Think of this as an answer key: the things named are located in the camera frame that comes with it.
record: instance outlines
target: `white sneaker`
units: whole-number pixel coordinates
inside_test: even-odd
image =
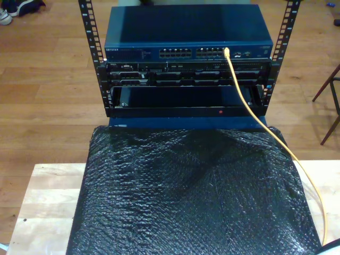
[[[12,22],[12,17],[8,13],[0,8],[0,25],[8,25]]]

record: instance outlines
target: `shoe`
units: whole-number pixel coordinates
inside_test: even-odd
[[[9,14],[0,8],[0,25],[8,25],[12,22],[12,17]]]
[[[15,0],[3,0],[1,3],[1,8],[6,10],[9,16],[17,16]]]
[[[18,16],[22,17],[25,14],[37,12],[41,6],[46,6],[42,0],[18,0]]]

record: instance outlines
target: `rack ear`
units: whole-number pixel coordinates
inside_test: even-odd
[[[262,102],[265,106],[265,112],[267,111],[271,94],[276,84],[278,74],[285,56],[289,39],[293,31],[296,15],[300,7],[301,0],[287,1],[286,10],[283,16],[283,20],[280,27],[280,32],[276,41],[275,48],[273,50],[272,66],[270,69],[268,81],[264,86]]]

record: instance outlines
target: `cable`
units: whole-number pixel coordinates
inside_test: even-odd
[[[305,175],[307,176],[307,178],[309,179],[310,183],[312,184],[313,188],[315,189],[315,191],[317,192],[318,194],[318,197],[320,199],[320,202],[321,202],[321,206],[322,206],[322,214],[323,214],[323,217],[324,217],[324,238],[322,240],[322,246],[324,246],[326,244],[326,239],[327,239],[327,228],[328,228],[328,223],[327,223],[327,215],[326,215],[326,210],[325,210],[325,204],[324,204],[324,200],[321,196],[321,193],[319,191],[319,189],[316,187],[316,185],[314,184],[312,178],[309,176],[309,174],[307,173],[307,171],[304,169],[304,167],[302,166],[301,162],[298,160],[298,158],[296,157],[296,155],[294,155],[292,153],[291,150],[289,150],[289,148],[273,133],[271,132],[271,130],[269,128],[266,127],[266,125],[264,125],[262,123],[261,120],[259,120],[256,115],[253,113],[253,111],[250,109],[250,107],[248,106],[247,102],[244,100],[244,97],[242,96],[242,93],[241,93],[241,89],[240,89],[240,86],[239,86],[239,83],[237,82],[237,78],[236,78],[236,74],[235,74],[235,71],[234,71],[234,67],[233,67],[233,64],[230,60],[230,51],[228,48],[224,48],[224,57],[226,58],[226,60],[228,61],[228,64],[229,64],[229,67],[230,67],[230,70],[232,72],[232,76],[233,76],[233,79],[234,79],[234,83],[236,85],[236,89],[237,89],[237,93],[239,94],[240,96],[240,99],[242,100],[242,103],[244,104],[244,106],[246,107],[246,109],[248,110],[248,112],[250,113],[250,115],[272,136],[275,138],[275,140],[280,144],[282,145],[283,148],[286,149],[286,151],[288,151],[288,153],[292,156],[293,159],[296,160],[296,162],[301,166],[302,170],[304,171]]]

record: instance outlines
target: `black rack frame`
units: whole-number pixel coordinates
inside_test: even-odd
[[[141,112],[138,108],[116,109],[113,102],[114,95],[111,94],[110,87],[107,81],[108,78],[106,73],[106,62],[104,61],[104,55],[101,49],[92,1],[78,0],[78,3],[91,51],[93,65],[96,70],[101,97],[103,99],[105,112],[108,117],[158,117],[163,116],[162,113],[165,113],[167,116],[200,116],[200,113],[204,113],[205,116],[238,116],[239,114],[245,114],[245,111],[238,109],[237,107],[232,107],[230,109],[227,109],[228,107],[214,107],[213,109],[209,109],[209,107],[206,107],[203,109],[200,108],[199,111],[196,112],[192,111],[193,108],[148,108],[148,110],[144,113]],[[258,115],[265,115],[268,109],[270,99],[277,81],[277,77],[282,66],[283,58],[287,50],[288,42],[293,31],[300,3],[301,0],[287,1],[287,6],[280,27],[280,32],[271,59],[271,69],[268,74],[268,79],[263,84],[263,95],[261,97],[263,109],[262,111],[258,112]]]

